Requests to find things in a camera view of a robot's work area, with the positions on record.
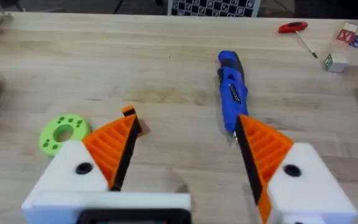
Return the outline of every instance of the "orange 3d printed part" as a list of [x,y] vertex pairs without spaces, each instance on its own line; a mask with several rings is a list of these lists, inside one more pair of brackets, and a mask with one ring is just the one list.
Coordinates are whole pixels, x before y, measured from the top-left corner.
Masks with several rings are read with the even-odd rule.
[[82,139],[111,190],[120,190],[131,161],[138,134],[142,133],[133,106],[122,109],[115,120]]
[[266,223],[272,207],[267,195],[267,183],[291,149],[293,141],[245,115],[237,118],[236,134],[255,203],[262,221]]

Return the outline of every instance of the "black screw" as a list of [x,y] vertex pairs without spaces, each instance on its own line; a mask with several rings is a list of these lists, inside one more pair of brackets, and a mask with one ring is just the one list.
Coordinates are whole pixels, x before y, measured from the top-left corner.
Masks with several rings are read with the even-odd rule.
[[292,164],[286,165],[284,167],[284,172],[291,177],[299,177],[300,175],[302,175],[301,169],[299,169],[299,167],[297,167],[296,165]]
[[92,164],[90,164],[89,162],[83,162],[77,166],[77,168],[75,169],[75,172],[77,174],[83,175],[83,174],[87,174],[87,173],[91,172],[92,169],[93,169]]

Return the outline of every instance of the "blue rotary tool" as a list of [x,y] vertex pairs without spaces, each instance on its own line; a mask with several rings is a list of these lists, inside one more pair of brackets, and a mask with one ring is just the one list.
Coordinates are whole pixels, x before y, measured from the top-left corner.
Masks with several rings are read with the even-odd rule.
[[224,127],[233,135],[239,114],[248,116],[247,94],[244,82],[244,70],[237,54],[224,50],[218,55],[221,68],[218,70],[219,91],[222,98]]

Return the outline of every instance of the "wooden table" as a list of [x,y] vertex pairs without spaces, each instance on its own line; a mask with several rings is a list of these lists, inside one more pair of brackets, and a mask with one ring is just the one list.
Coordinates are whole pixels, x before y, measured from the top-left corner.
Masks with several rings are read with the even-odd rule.
[[[133,104],[151,132],[138,139],[124,190],[192,194],[195,223],[254,224],[258,213],[241,154],[226,136],[217,56],[235,50],[245,66],[250,115],[318,150],[358,208],[358,49],[335,40],[343,22],[15,13],[0,34],[0,223],[24,223],[20,204],[49,159],[40,130],[63,113],[93,128]],[[328,52],[345,73],[327,73]]]

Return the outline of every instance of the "checkerboard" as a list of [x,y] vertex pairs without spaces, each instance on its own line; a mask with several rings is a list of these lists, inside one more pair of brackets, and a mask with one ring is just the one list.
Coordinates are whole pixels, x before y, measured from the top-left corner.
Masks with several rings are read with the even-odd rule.
[[171,15],[251,17],[260,0],[171,0]]

